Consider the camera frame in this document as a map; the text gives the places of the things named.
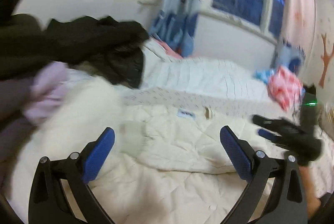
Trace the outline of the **person right hand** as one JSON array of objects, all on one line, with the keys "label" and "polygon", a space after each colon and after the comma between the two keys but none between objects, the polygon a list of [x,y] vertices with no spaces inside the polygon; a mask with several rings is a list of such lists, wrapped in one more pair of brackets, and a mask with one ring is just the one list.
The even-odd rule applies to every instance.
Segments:
[{"label": "person right hand", "polygon": [[315,188],[311,177],[310,169],[300,166],[300,174],[305,189],[307,201],[307,218],[311,219],[321,206],[321,201],[315,195]]}]

